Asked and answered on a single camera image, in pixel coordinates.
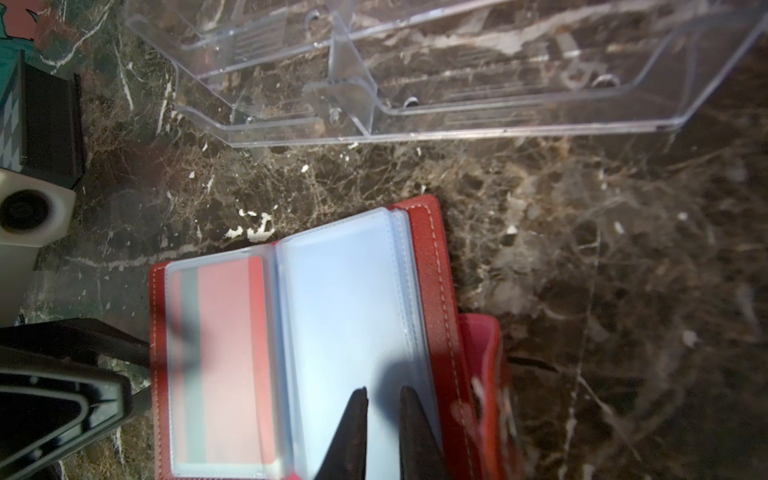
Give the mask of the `clear acrylic compartment organizer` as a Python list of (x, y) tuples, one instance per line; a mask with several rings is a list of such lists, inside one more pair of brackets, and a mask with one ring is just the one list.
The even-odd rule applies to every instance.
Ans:
[(130, 1), (176, 108), (233, 147), (683, 125), (763, 1)]

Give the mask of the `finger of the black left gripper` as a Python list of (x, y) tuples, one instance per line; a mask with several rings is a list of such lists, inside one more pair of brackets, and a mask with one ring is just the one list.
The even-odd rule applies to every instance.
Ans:
[(93, 318), (71, 318), (1, 328), (1, 345), (78, 363), (97, 364), (99, 355), (145, 368), (150, 345)]
[(53, 464), (151, 408), (149, 387), (86, 352), (1, 349), (1, 477), (51, 479)]

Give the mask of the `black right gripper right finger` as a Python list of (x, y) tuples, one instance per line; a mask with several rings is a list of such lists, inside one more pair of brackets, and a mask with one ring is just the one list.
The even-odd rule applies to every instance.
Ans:
[(449, 480), (451, 475), (417, 392), (404, 386), (399, 406), (402, 480)]

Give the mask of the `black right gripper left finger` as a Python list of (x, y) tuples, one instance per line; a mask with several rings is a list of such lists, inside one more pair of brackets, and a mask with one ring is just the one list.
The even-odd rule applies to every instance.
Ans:
[(368, 396), (352, 392), (315, 480), (364, 480), (367, 455)]

